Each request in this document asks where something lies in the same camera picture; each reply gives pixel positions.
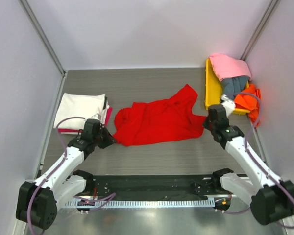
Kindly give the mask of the red t shirt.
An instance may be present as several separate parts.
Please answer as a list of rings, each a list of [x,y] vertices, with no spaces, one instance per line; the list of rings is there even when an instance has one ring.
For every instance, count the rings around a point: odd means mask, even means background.
[[[124,146],[199,138],[206,117],[192,112],[197,97],[187,84],[169,99],[133,102],[117,112],[113,137]]]

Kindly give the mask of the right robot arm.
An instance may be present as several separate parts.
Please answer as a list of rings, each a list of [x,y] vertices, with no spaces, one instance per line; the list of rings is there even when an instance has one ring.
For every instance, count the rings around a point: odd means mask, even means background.
[[[294,215],[294,184],[283,181],[259,158],[237,127],[229,124],[233,108],[229,102],[211,105],[203,127],[215,142],[228,152],[245,171],[250,181],[223,169],[215,173],[211,188],[221,194],[229,191],[249,205],[253,217],[261,225]]]

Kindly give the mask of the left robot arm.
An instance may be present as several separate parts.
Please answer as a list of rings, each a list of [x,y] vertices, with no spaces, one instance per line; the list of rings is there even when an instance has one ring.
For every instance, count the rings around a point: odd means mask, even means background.
[[[63,154],[40,177],[25,181],[19,189],[16,218],[34,227],[47,230],[58,211],[78,194],[90,195],[95,189],[91,173],[76,170],[95,148],[105,149],[116,140],[99,118],[85,120],[83,129],[68,144],[62,144]]]

